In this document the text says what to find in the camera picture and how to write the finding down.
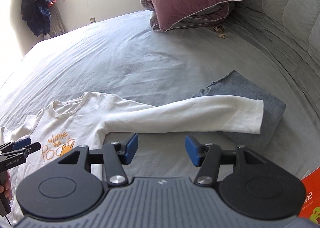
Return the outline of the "person's left hand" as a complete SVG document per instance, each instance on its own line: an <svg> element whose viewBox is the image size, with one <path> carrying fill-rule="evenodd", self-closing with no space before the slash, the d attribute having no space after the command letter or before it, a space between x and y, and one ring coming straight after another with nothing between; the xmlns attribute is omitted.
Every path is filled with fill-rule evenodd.
<svg viewBox="0 0 320 228"><path fill-rule="evenodd" d="M10 180L10 173L6 172L7 180L5 181L4 185L0 186L1 193L4 193L4 196L12 200L12 189L11 189L11 180Z"/></svg>

